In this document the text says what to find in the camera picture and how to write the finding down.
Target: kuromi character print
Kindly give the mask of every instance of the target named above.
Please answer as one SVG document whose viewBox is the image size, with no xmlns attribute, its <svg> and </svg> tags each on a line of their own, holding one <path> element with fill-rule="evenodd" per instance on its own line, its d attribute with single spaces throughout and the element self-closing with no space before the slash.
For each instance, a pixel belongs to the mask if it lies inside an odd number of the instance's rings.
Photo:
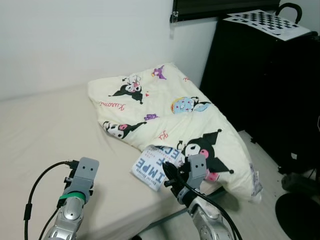
<svg viewBox="0 0 320 240">
<path fill-rule="evenodd" d="M 140 84 L 140 80 L 141 77 L 137 75 L 125 77 L 124 79 L 122 79 L 122 81 L 126 82 L 126 84 L 122 85 L 120 87 L 120 90 L 116 91 L 113 95 L 109 95 L 109 97 L 129 95 L 134 100 L 139 101 L 140 104 L 143 104 L 143 94 L 141 93 L 142 87 Z"/>
<path fill-rule="evenodd" d="M 191 155 L 204 155 L 206 167 L 210 173 L 222 173 L 229 172 L 233 174 L 233 170 L 229 170 L 226 165 L 217 157 L 215 157 L 215 150 L 212 145 L 216 144 L 218 133 L 222 132 L 221 129 L 218 129 L 217 132 L 205 133 L 202 137 L 191 139 L 183 148 L 181 153 L 186 157 Z M 177 149 L 182 144 L 182 141 L 179 141 Z"/>
<path fill-rule="evenodd" d="M 118 139 L 124 139 L 130 132 L 136 130 L 142 124 L 146 124 L 147 122 L 139 122 L 136 125 L 129 125 L 129 124 L 112 124 L 109 121 L 105 121 L 102 125 L 103 129 Z"/>
<path fill-rule="evenodd" d="M 211 103 L 208 101 L 199 101 L 199 97 L 180 97 L 171 104 L 171 111 L 174 114 L 190 113 L 193 111 L 202 112 L 207 109 Z"/>
<path fill-rule="evenodd" d="M 162 65 L 162 66 L 159 67 L 159 68 L 155 68 L 155 69 L 153 70 L 153 72 L 151 73 L 151 76 L 152 76 L 152 77 L 157 76 L 157 77 L 159 77 L 159 79 L 167 80 L 167 79 L 165 78 L 165 76 L 163 76 L 163 74 L 162 74 L 162 72 L 163 72 L 163 70 L 164 70 L 164 66 L 165 66 L 165 65 Z"/>
</svg>

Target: bed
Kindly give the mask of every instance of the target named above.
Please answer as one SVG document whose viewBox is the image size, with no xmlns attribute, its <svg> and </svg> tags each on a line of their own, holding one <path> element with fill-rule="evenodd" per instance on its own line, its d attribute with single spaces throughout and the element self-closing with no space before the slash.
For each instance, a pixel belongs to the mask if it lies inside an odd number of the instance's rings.
<svg viewBox="0 0 320 240">
<path fill-rule="evenodd" d="M 106 135 L 97 122 L 87 85 L 2 101 L 0 115 L 2 239 L 23 238 L 23 214 L 32 184 L 49 165 L 68 159 L 89 157 L 100 162 L 78 231 L 80 240 L 126 240 L 184 208 L 169 189 L 155 192 L 130 173 L 141 153 Z M 69 172 L 67 167 L 56 168 L 38 185 L 29 239 L 38 239 Z M 201 190 L 211 193 L 218 187 L 204 182 Z"/>
</svg>

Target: robotic hand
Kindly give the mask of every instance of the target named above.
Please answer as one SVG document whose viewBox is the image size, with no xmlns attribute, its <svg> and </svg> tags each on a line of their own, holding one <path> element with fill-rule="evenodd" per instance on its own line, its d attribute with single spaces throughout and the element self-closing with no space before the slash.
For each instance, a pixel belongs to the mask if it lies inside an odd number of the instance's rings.
<svg viewBox="0 0 320 240">
<path fill-rule="evenodd" d="M 93 194 L 91 188 L 94 186 L 98 167 L 97 160 L 82 157 L 76 169 L 64 179 L 66 185 L 57 204 L 58 215 L 44 239 L 76 239 L 76 232 L 84 219 L 83 207 Z"/>
<path fill-rule="evenodd" d="M 179 169 L 170 162 L 164 162 L 162 167 L 169 179 L 164 182 L 164 186 L 172 186 L 170 190 L 178 202 L 186 205 L 201 240 L 236 240 L 236 234 L 239 240 L 242 239 L 226 211 L 199 193 L 207 169 L 203 155 L 186 157 L 185 164 Z M 223 222 L 223 217 L 231 226 L 233 238 Z"/>
</svg>

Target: floor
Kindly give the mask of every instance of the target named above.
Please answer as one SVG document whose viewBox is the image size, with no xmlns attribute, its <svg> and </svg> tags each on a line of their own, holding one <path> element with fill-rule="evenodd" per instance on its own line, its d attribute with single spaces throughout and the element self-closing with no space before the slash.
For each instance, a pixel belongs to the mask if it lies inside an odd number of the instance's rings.
<svg viewBox="0 0 320 240">
<path fill-rule="evenodd" d="M 290 240 L 278 224 L 275 205 L 286 193 L 281 187 L 282 175 L 277 164 L 258 145 L 250 142 L 251 137 L 239 133 L 250 152 L 255 169 L 263 186 L 260 204 L 242 202 L 226 193 L 216 201 L 231 216 L 244 240 Z M 142 240 L 199 240 L 196 227 L 185 212 L 156 225 L 140 234 Z"/>
</svg>

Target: black cable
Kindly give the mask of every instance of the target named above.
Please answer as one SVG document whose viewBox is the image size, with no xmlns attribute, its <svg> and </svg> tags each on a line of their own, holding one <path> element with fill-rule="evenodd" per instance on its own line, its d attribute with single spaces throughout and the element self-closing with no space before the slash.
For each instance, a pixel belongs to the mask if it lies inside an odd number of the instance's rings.
<svg viewBox="0 0 320 240">
<path fill-rule="evenodd" d="M 315 170 L 316 170 L 315 168 L 312 170 L 312 172 L 310 173 L 310 175 L 309 175 L 308 179 L 310 179 L 310 178 L 311 178 L 311 176 L 312 176 L 312 174 L 314 173 L 314 171 L 315 171 Z"/>
<path fill-rule="evenodd" d="M 24 217 L 23 217 L 23 220 L 25 221 L 24 222 L 24 240 L 28 240 L 28 221 L 30 220 L 31 218 L 31 210 L 32 210 L 32 197 L 34 195 L 34 192 L 36 190 L 36 187 L 38 185 L 38 183 L 40 182 L 40 180 L 42 179 L 42 177 L 47 173 L 49 172 L 51 169 L 57 167 L 57 166 L 60 166 L 60 165 L 63 165 L 63 164 L 66 164 L 66 165 L 69 165 L 73 163 L 73 161 L 60 161 L 60 162 L 57 162 L 53 165 L 51 165 L 50 167 L 48 167 L 46 170 L 44 170 L 41 175 L 36 179 L 36 181 L 34 182 L 33 186 L 32 186 L 32 189 L 30 191 L 30 195 L 29 195 L 29 199 L 28 199 L 28 203 L 25 205 L 25 210 L 24 210 Z"/>
<path fill-rule="evenodd" d="M 45 225 L 44 225 L 44 227 L 43 227 L 43 229 L 42 229 L 42 231 L 41 231 L 41 234 L 40 234 L 40 236 L 39 236 L 39 240 L 42 239 L 42 236 L 44 235 L 45 230 L 47 229 L 49 223 L 52 221 L 52 219 L 53 219 L 53 218 L 55 217 L 55 215 L 57 214 L 58 210 L 59 210 L 59 208 L 56 208 L 56 209 L 54 210 L 54 212 L 52 213 L 51 217 L 50 217 L 50 218 L 48 219 L 48 221 L 45 223 Z"/>
<path fill-rule="evenodd" d="M 189 184 L 187 184 L 181 174 L 180 174 L 180 169 L 177 170 L 177 178 L 178 180 L 190 191 L 192 191 L 194 194 L 196 194 L 198 197 L 204 199 L 205 201 L 209 202 L 210 204 L 212 204 L 213 206 L 215 206 L 220 212 L 221 215 L 227 220 L 228 224 L 231 227 L 232 233 L 233 233 L 233 238 L 234 240 L 243 240 L 240 232 L 238 230 L 238 228 L 236 227 L 235 223 L 232 221 L 231 217 L 229 216 L 229 214 L 226 212 L 226 210 L 224 210 L 220 205 L 218 205 L 217 203 L 215 203 L 214 201 L 212 201 L 210 198 L 208 198 L 207 196 L 205 196 L 204 194 L 196 191 L 195 189 L 193 189 Z"/>
</svg>

